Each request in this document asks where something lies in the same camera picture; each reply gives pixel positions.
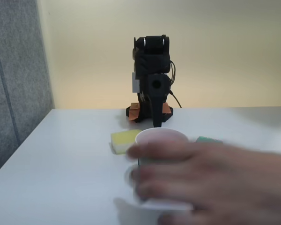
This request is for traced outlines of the person's hand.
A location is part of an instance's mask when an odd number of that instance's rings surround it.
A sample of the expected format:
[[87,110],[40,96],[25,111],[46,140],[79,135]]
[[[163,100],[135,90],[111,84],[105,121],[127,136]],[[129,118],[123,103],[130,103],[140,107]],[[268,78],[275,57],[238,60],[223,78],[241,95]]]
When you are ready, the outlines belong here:
[[165,225],[266,225],[274,222],[260,191],[262,154],[220,143],[145,143],[128,150],[149,160],[131,171],[137,196],[195,207],[191,216],[169,215]]

